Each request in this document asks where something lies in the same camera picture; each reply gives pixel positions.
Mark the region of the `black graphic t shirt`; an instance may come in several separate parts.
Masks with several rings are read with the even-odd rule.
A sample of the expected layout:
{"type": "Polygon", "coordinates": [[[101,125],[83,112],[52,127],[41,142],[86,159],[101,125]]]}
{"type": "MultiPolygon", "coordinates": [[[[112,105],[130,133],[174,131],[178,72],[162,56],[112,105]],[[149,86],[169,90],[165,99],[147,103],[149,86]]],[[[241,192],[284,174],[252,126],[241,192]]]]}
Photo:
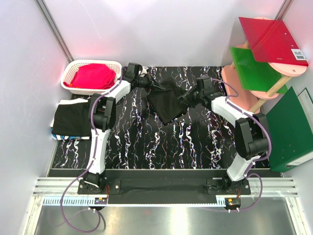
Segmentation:
{"type": "Polygon", "coordinates": [[[172,77],[161,82],[165,88],[162,91],[151,90],[147,100],[164,125],[187,113],[188,105],[183,103],[179,97],[185,94],[186,90],[177,86],[172,77]]]}

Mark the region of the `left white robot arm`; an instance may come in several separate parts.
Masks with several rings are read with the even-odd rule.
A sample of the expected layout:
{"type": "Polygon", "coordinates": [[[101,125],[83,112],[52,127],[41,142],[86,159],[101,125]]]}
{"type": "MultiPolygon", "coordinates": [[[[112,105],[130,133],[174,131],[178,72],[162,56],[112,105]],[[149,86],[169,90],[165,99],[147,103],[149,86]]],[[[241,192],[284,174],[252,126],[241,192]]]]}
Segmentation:
{"type": "Polygon", "coordinates": [[[87,169],[79,173],[79,194],[102,194],[109,192],[105,179],[105,153],[110,131],[116,122],[116,103],[135,88],[147,92],[164,91],[137,63],[129,63],[126,70],[110,90],[93,94],[90,101],[91,149],[87,169]]]}

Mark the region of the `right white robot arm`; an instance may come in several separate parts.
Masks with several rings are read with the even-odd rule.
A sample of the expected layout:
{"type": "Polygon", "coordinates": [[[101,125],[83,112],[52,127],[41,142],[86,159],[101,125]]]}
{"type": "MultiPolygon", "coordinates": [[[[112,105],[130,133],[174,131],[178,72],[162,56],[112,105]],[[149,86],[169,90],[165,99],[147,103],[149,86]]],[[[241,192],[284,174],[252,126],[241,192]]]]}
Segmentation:
{"type": "Polygon", "coordinates": [[[188,107],[201,104],[222,116],[235,128],[236,155],[216,187],[217,190],[233,194],[244,184],[255,163],[269,158],[271,138],[266,116],[247,111],[233,103],[230,95],[215,91],[212,87],[214,81],[214,78],[208,76],[198,78],[196,86],[181,95],[179,100],[188,107]]]}

